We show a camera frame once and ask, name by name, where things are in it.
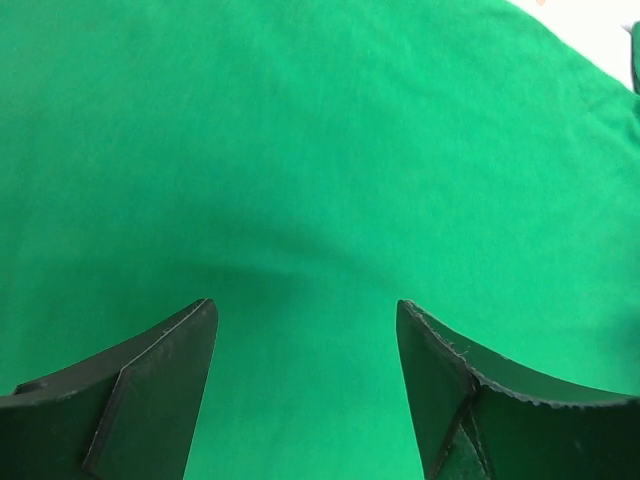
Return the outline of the green t shirt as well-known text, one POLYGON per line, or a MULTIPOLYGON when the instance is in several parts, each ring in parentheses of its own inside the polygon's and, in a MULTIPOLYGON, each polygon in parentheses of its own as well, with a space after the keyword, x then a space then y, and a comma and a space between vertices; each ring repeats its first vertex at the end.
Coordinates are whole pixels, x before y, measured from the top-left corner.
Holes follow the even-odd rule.
POLYGON ((5 1, 1 390, 200 298, 190 479, 417 479, 410 299, 639 391, 639 98, 505 1, 5 1))

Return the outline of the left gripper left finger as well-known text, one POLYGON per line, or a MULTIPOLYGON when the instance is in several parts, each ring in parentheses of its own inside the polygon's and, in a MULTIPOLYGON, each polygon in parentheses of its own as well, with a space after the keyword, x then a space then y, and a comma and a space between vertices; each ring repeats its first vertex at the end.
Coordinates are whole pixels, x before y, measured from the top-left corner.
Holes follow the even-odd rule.
POLYGON ((181 479, 218 327, 210 299, 1 399, 4 479, 181 479))

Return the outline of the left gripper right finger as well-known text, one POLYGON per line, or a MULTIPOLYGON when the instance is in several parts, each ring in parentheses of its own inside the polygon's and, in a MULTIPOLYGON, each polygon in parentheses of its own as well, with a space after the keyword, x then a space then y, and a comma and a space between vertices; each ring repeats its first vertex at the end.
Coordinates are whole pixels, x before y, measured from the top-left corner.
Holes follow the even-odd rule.
POLYGON ((412 301, 396 336, 425 478, 638 478, 637 397, 528 368, 412 301))

